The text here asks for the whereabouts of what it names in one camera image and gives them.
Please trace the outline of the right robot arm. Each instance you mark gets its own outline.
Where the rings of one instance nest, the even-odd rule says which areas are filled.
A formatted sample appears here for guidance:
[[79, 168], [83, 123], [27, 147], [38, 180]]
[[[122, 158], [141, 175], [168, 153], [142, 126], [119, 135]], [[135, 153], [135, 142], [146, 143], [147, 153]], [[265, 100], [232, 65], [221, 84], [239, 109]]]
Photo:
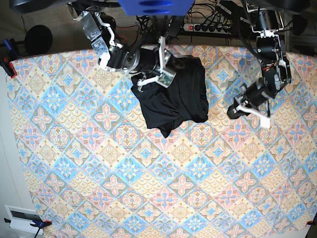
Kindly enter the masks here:
[[27, 14], [53, 6], [67, 5], [77, 22], [80, 22], [86, 38], [99, 57], [98, 64], [105, 71], [126, 71], [137, 74], [137, 89], [157, 83], [168, 88], [176, 76], [171, 68], [172, 54], [165, 48], [165, 37], [157, 38], [158, 47], [153, 50], [143, 45], [154, 36], [154, 28], [142, 30], [141, 39], [132, 45], [125, 44], [115, 33], [115, 20], [104, 13], [108, 7], [119, 3], [104, 0], [11, 0], [9, 7], [20, 14]]

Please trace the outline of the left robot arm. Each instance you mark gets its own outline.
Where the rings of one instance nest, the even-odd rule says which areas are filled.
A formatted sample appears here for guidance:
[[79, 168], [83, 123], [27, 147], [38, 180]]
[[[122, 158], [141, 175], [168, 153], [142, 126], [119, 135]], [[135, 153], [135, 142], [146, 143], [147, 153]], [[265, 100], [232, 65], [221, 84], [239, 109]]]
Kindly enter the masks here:
[[234, 96], [227, 110], [230, 119], [253, 114], [260, 119], [260, 126], [270, 127], [269, 101], [276, 98], [291, 82], [290, 63], [279, 32], [284, 30], [280, 14], [274, 10], [242, 1], [244, 13], [253, 33], [257, 34], [256, 47], [252, 48], [241, 38], [248, 51], [259, 60], [260, 77], [250, 86], [242, 84], [240, 93]]

